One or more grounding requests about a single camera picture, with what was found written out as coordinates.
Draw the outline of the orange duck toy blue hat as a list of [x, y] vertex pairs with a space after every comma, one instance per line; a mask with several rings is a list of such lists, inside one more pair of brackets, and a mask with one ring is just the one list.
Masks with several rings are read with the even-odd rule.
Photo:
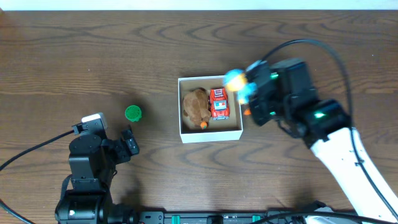
[[237, 94], [240, 105], [248, 105], [250, 97], [257, 92], [257, 85], [248, 80], [249, 72], [249, 69], [233, 69], [224, 75], [224, 88]]

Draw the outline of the red toy fire truck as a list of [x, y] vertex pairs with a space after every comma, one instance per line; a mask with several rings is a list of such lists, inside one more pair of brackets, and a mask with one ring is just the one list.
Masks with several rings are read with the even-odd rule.
[[229, 118], [228, 96], [224, 88], [210, 90], [210, 111], [213, 120]]

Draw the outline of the brown plush toy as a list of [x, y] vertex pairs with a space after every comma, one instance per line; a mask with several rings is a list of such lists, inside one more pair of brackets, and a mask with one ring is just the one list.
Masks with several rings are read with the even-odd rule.
[[211, 118], [209, 109], [209, 99], [206, 91], [198, 88], [190, 91], [183, 97], [183, 114], [187, 116], [190, 121], [202, 129], [208, 127], [208, 122]]

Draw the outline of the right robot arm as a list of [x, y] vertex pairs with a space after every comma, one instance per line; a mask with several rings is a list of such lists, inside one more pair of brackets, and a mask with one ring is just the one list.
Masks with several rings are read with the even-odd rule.
[[254, 121], [286, 122], [283, 130], [300, 138], [330, 171], [358, 215], [397, 221], [397, 196], [361, 142], [351, 118], [336, 100], [321, 100], [306, 63], [299, 58], [245, 70], [254, 88], [249, 105]]

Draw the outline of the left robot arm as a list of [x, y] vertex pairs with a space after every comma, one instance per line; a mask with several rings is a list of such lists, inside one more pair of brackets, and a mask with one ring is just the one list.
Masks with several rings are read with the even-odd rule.
[[69, 145], [72, 174], [64, 181], [55, 209], [58, 223], [138, 223], [128, 205], [113, 203], [110, 188], [116, 166], [139, 154], [132, 129], [109, 139], [104, 128], [88, 128]]

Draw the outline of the green ribbed plastic cap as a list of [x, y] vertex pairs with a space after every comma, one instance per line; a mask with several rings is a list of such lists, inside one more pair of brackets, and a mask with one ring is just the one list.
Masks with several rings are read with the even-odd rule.
[[142, 118], [142, 110], [137, 105], [131, 105], [126, 108], [124, 115], [129, 121], [138, 122]]

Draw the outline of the white cardboard box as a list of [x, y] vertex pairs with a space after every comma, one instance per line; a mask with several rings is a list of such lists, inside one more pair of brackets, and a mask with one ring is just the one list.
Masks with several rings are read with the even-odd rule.
[[230, 114], [228, 119], [210, 119], [206, 129], [195, 126], [189, 117], [183, 115], [183, 97], [189, 92], [202, 88], [207, 94], [210, 90], [223, 86], [223, 76], [188, 77], [178, 79], [178, 112], [179, 132], [183, 143], [234, 141], [243, 133], [243, 118], [241, 105], [236, 100], [236, 94], [227, 91]]

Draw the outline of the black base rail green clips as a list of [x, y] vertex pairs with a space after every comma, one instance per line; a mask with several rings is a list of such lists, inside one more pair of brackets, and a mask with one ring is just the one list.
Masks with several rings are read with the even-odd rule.
[[240, 224], [253, 223], [272, 215], [288, 211], [262, 213], [189, 213], [189, 212], [141, 212], [138, 224]]

